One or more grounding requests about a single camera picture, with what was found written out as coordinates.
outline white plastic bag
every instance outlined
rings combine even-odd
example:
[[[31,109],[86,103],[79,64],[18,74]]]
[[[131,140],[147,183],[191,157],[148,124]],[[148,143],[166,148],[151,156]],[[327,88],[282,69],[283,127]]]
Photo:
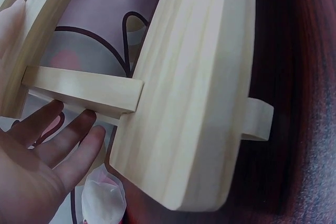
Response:
[[[125,191],[120,180],[105,165],[94,169],[82,193],[83,223],[119,224],[126,210]]]

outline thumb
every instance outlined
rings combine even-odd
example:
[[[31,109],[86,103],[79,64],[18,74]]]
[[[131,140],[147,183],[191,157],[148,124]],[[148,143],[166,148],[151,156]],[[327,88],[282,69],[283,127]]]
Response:
[[[11,7],[0,12],[0,59],[6,49],[15,42],[15,36],[24,20],[25,6],[24,0],[17,0]]]

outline wooden frame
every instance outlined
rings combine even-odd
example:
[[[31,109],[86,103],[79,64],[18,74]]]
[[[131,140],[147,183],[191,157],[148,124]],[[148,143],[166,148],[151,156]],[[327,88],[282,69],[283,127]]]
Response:
[[[219,208],[242,137],[270,134],[272,106],[248,98],[255,0],[160,0],[134,79],[38,66],[69,1],[27,0],[23,32],[5,55],[1,115],[20,117],[33,89],[120,118],[110,159],[118,172],[169,209]],[[91,95],[88,83],[110,90]]]

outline wooden board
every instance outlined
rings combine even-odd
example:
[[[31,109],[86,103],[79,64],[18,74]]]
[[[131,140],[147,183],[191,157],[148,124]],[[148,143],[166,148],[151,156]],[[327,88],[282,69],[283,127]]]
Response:
[[[5,80],[0,115],[19,118],[28,89],[21,85],[27,65],[39,64],[55,27],[70,0],[27,0],[23,31],[3,58]]]
[[[136,111],[143,81],[106,74],[28,66],[22,79],[27,88],[70,105],[120,118]]]
[[[160,0],[134,78],[137,112],[123,115],[110,164],[172,210],[226,200],[243,131],[255,0]]]

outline patterned cloth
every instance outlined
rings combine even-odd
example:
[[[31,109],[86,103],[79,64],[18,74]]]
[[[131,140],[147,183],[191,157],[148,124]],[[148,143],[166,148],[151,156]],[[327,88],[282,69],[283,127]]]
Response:
[[[158,0],[72,0],[40,62],[41,66],[80,70],[130,77],[140,43]],[[46,101],[29,95],[23,118]],[[35,145],[49,140],[78,114],[64,110]],[[0,118],[0,127],[7,131],[16,120]],[[105,148],[97,163],[103,163],[113,125],[104,122],[107,130]],[[82,223],[81,193],[77,186],[60,206],[51,223]]]

